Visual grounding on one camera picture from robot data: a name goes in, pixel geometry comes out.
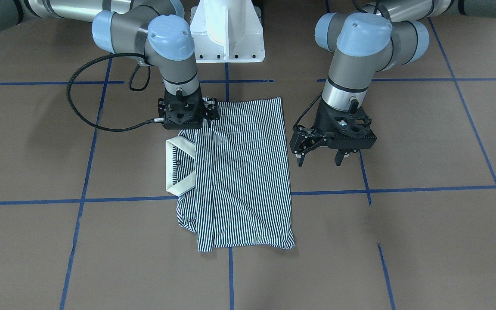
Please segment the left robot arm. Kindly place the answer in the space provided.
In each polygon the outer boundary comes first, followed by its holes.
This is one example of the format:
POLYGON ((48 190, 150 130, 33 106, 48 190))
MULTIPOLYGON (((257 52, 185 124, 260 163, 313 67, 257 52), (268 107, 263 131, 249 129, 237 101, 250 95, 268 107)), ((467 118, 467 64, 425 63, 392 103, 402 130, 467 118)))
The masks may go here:
POLYGON ((362 108, 376 72, 407 65, 429 47, 422 19, 445 12, 496 18, 496 0, 376 0, 356 12, 323 15, 314 31, 319 47, 333 52, 314 124, 296 122, 290 142, 297 164, 319 147, 336 149, 336 165, 350 153, 370 149, 377 138, 362 108))

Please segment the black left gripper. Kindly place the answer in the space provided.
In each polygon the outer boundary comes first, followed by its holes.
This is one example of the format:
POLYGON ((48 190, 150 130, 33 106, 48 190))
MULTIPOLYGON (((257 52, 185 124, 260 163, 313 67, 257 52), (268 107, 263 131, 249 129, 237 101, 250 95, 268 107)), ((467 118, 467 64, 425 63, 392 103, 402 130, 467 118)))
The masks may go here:
POLYGON ((291 150, 296 151, 298 167, 303 165, 305 155, 317 147, 337 149, 335 165, 340 166, 353 150, 370 149, 377 140, 370 129, 372 119, 362 107, 340 111, 325 102, 319 102, 313 126, 294 125, 291 150))

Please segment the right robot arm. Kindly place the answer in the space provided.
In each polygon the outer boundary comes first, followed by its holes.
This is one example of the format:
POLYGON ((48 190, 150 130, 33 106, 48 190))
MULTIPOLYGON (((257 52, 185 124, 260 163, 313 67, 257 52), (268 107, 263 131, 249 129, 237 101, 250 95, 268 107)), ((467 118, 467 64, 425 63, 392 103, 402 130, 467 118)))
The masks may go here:
POLYGON ((137 67, 157 67, 164 84, 158 117, 124 128, 161 123, 165 129, 200 129, 218 120, 218 102, 201 93, 195 44, 179 0, 0 0, 0 32, 34 18, 82 20, 91 23, 96 45, 108 55, 89 61, 69 79, 67 101, 81 120, 95 129, 111 131, 85 118, 71 99, 71 87, 81 72, 105 59, 128 57, 137 67))

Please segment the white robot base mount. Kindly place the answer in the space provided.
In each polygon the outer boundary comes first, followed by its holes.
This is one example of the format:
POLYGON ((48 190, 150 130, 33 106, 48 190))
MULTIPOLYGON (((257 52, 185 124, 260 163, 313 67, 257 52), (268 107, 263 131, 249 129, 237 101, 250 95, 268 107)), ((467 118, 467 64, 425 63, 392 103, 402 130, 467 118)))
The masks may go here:
POLYGON ((260 8, 251 0, 201 0, 190 10, 198 63, 257 63, 266 56, 260 8))

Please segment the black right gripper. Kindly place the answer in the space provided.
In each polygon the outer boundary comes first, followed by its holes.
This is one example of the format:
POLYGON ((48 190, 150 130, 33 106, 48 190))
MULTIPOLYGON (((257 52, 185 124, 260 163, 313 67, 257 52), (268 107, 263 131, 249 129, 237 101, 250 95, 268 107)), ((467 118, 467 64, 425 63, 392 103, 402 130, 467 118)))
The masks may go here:
POLYGON ((217 98, 203 100, 200 88, 188 96, 176 96, 165 90, 164 97, 158 99, 158 114, 164 118, 163 128, 166 130, 201 129, 204 108, 207 126, 220 120, 217 98))

